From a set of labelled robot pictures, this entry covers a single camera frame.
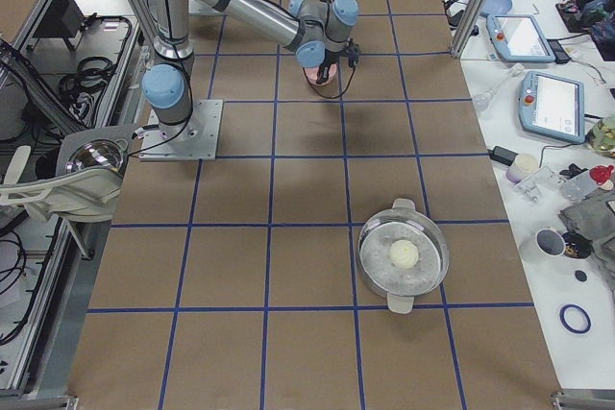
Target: chair armrest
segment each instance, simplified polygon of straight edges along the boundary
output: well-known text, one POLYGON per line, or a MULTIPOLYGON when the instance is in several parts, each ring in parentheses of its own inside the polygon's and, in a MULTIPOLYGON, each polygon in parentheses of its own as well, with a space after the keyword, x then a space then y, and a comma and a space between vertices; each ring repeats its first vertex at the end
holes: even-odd
POLYGON ((11 163, 4 177, 3 184, 17 184, 21 178, 21 174, 26 168, 31 151, 32 148, 30 148, 30 146, 19 146, 17 148, 15 154, 12 155, 11 163))

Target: white cup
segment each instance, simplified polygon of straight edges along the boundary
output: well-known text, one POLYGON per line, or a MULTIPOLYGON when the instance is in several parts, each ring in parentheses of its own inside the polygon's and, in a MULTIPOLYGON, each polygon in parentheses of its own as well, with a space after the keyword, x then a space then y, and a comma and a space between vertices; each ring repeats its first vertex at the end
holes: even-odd
POLYGON ((564 255, 566 242, 555 229, 544 228, 536 232, 519 247, 519 254, 526 262, 537 263, 564 255))
POLYGON ((515 184, 538 171, 538 160, 530 154, 518 154, 506 170, 506 177, 515 184))

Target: red bottle cap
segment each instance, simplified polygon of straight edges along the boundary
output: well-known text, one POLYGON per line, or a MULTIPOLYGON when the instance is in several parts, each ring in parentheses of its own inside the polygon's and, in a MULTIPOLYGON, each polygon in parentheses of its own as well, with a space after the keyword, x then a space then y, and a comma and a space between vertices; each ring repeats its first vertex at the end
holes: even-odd
POLYGON ((589 171, 589 176, 600 186, 611 179, 613 169, 615 169, 613 165, 609 165, 608 167, 598 165, 589 171))

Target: blue ring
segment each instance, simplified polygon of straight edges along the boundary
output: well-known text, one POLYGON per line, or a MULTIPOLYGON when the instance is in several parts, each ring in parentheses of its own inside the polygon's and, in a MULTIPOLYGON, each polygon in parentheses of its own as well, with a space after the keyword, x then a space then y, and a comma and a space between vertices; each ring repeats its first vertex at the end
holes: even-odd
POLYGON ((571 333, 575 333, 576 335, 582 335, 584 333, 587 333, 589 329, 592 327, 592 320, 589 318, 589 314, 587 314, 587 311, 576 304, 565 304, 564 306, 562 306, 562 308, 559 310, 559 321, 564 326, 564 328, 566 328, 571 333), (576 328, 572 328, 570 324, 566 322, 565 316, 566 316, 566 311, 568 311, 568 309, 575 309, 576 311, 580 312, 585 318, 585 321, 587 322, 587 327, 582 330, 577 330, 576 328))

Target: blue plate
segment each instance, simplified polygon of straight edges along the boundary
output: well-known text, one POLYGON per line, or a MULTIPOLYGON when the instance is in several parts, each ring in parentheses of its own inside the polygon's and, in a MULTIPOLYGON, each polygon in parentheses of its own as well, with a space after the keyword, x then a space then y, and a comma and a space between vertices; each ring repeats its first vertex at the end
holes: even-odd
POLYGON ((512 9, 512 0, 485 0, 480 14, 507 14, 512 9))

